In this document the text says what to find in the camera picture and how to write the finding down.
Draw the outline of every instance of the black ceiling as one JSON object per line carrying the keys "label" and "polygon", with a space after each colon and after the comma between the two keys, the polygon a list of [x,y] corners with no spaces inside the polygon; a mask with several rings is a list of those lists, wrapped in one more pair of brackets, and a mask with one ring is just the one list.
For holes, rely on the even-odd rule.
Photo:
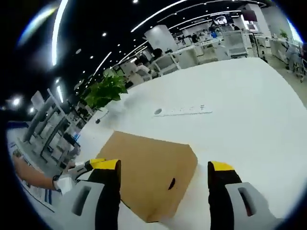
{"label": "black ceiling", "polygon": [[[39,27],[25,45],[17,48],[16,43],[24,28],[40,9],[50,3],[59,5],[60,1],[8,1],[4,14],[6,31],[4,37],[7,44],[4,50],[8,57],[4,62],[7,83],[3,90],[6,99],[19,94],[25,98],[25,101],[29,101],[37,90],[46,95],[46,89],[52,87],[58,77],[61,77],[67,94],[72,93],[74,85],[80,79],[94,73],[109,52],[112,54],[100,68],[99,73],[103,68],[120,61],[125,53],[135,48],[135,45],[142,44],[144,42],[142,37],[150,26],[165,24],[171,27],[204,15],[206,10],[208,13],[236,10],[247,4],[246,1],[228,0],[204,5],[206,0],[187,0],[153,17],[131,33],[135,26],[150,15],[177,1],[139,0],[134,4],[132,0],[69,0],[59,28],[57,49],[59,58],[56,66],[52,66],[51,62],[51,39],[57,11]],[[271,4],[268,0],[259,0],[259,2]],[[170,14],[199,3],[202,4],[178,12],[177,15],[171,15],[157,23]],[[102,37],[103,32],[106,32],[107,36]],[[81,53],[75,54],[79,48],[82,49]]]}

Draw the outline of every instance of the white table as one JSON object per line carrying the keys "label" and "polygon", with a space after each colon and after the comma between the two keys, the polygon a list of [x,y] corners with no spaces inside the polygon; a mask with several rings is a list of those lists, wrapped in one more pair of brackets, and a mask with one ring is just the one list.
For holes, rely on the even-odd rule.
{"label": "white table", "polygon": [[[219,61],[182,69],[131,90],[126,111],[104,117],[97,112],[81,131],[77,160],[94,158],[113,130],[190,144],[198,167],[171,229],[210,229],[207,162],[232,165],[269,202],[277,218],[285,218],[306,187],[307,110],[290,85],[259,58]],[[205,104],[202,115],[153,117],[157,108]],[[123,204],[119,229],[165,229],[145,224]]]}

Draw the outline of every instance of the cardboard box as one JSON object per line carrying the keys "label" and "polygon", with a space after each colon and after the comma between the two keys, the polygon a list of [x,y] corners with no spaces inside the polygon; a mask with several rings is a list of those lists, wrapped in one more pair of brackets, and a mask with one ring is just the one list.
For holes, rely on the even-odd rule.
{"label": "cardboard box", "polygon": [[175,215],[197,166],[189,145],[117,131],[97,158],[121,160],[121,200],[145,222]]}

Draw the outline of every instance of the white power strip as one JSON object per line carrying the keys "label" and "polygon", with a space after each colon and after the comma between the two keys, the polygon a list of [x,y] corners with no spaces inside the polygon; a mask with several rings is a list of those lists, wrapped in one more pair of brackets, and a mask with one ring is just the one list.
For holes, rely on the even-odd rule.
{"label": "white power strip", "polygon": [[210,114],[211,109],[208,109],[205,105],[181,107],[173,109],[157,109],[153,116],[177,116],[177,115],[192,115],[192,114]]}

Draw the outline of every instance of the green plant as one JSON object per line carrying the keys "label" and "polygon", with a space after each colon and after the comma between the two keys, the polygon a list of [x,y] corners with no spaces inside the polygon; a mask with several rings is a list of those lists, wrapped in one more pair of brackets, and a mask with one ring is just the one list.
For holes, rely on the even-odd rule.
{"label": "green plant", "polygon": [[110,101],[119,101],[120,93],[128,93],[125,88],[125,79],[119,75],[105,75],[100,83],[90,88],[90,93],[84,99],[91,108],[105,107]]}
{"label": "green plant", "polygon": [[286,38],[286,39],[288,38],[288,34],[283,29],[280,29],[280,36],[283,37],[283,38]]}

